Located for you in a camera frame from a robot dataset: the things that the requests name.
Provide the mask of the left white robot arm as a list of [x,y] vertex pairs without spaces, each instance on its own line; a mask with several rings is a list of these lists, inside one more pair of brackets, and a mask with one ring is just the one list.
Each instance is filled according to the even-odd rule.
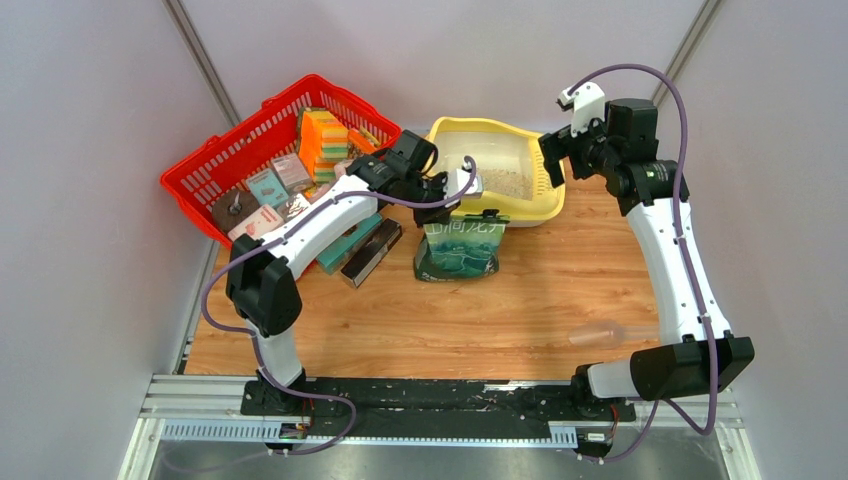
[[269,385],[267,401],[291,415],[304,405],[304,367],[294,341],[303,308],[297,281],[343,233],[386,205],[413,210],[418,223],[449,216],[480,182],[473,158],[428,175],[436,146],[405,130],[390,147],[352,161],[330,190],[293,219],[257,239],[234,240],[224,268],[225,293],[244,319],[257,356],[258,373]]

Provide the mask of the clear plastic scoop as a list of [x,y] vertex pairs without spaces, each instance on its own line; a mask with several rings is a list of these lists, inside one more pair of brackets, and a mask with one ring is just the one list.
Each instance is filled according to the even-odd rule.
[[575,327],[567,338],[575,347],[613,349],[627,342],[650,341],[658,335],[659,328],[655,325],[626,326],[604,320]]

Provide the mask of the green litter bag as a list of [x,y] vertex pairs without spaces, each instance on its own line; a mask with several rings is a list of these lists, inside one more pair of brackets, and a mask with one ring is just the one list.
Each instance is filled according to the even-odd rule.
[[428,224],[413,260],[414,276],[424,282],[485,278],[500,270],[498,250],[508,224],[464,222]]

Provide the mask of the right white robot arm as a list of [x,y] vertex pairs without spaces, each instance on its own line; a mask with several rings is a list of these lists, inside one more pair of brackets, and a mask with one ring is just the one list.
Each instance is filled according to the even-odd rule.
[[645,258],[660,321],[660,346],[579,367],[572,409],[593,419],[611,398],[669,400],[724,391],[755,349],[750,338],[732,333],[711,293],[691,237],[688,188],[675,193],[678,165],[657,157],[656,106],[632,98],[581,106],[561,97],[557,103],[574,115],[570,125],[539,140],[551,183],[563,184],[563,159],[576,179],[605,179]]

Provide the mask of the black bag clip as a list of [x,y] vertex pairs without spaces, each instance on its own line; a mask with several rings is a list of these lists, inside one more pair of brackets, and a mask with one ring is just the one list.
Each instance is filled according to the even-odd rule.
[[485,209],[478,214],[466,214],[460,217],[464,222],[509,224],[510,216],[502,214],[498,209]]

